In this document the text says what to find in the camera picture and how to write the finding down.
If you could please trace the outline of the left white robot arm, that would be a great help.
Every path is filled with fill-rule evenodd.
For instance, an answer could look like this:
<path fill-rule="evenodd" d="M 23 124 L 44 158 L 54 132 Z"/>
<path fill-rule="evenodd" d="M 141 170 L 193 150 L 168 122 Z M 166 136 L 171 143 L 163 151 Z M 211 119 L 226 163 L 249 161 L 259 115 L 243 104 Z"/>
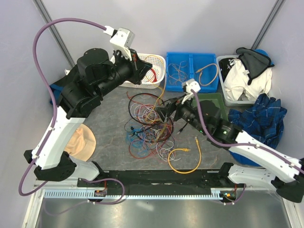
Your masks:
<path fill-rule="evenodd" d="M 35 149 L 24 152 L 27 162 L 36 165 L 36 178 L 57 182 L 79 178 L 88 180 L 94 187 L 101 186 L 104 182 L 101 167 L 95 161 L 73 158 L 65 147 L 104 96 L 125 81 L 141 84 L 151 68 L 152 64 L 141 60 L 133 49 L 131 59 L 126 59 L 120 50 L 115 51 L 114 62 L 104 49 L 86 51 L 62 80 L 65 85 L 56 101 L 57 115 L 45 133 L 46 139 Z"/>

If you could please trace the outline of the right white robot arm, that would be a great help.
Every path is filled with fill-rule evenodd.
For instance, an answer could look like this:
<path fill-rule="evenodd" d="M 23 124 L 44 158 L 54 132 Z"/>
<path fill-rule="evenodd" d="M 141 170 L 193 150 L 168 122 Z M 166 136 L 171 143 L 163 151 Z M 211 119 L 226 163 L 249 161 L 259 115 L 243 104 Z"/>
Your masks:
<path fill-rule="evenodd" d="M 220 109 L 211 101 L 201 101 L 198 106 L 192 103 L 192 100 L 172 98 L 166 105 L 156 107 L 156 112 L 163 121 L 175 114 L 175 121 L 183 119 L 206 135 L 214 146 L 242 155 L 259 165 L 259 168 L 246 168 L 224 163 L 217 176 L 221 186 L 228 187 L 235 183 L 264 187 L 275 190 L 279 196 L 291 202 L 302 202 L 303 160 L 274 150 L 221 118 Z"/>

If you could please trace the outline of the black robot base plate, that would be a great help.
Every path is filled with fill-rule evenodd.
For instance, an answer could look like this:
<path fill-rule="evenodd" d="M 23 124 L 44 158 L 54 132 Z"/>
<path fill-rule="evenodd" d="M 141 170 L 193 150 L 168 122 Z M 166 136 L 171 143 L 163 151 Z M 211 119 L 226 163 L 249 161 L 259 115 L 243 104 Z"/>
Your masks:
<path fill-rule="evenodd" d="M 133 170 L 133 171 L 104 171 L 96 179 L 114 178 L 122 182 L 125 190 L 129 187 L 151 187 L 172 185 L 183 188 L 202 189 L 234 189 L 242 188 L 243 184 L 234 184 L 225 176 L 218 174 L 218 169 L 201 169 L 190 174 L 178 174 L 172 170 Z"/>

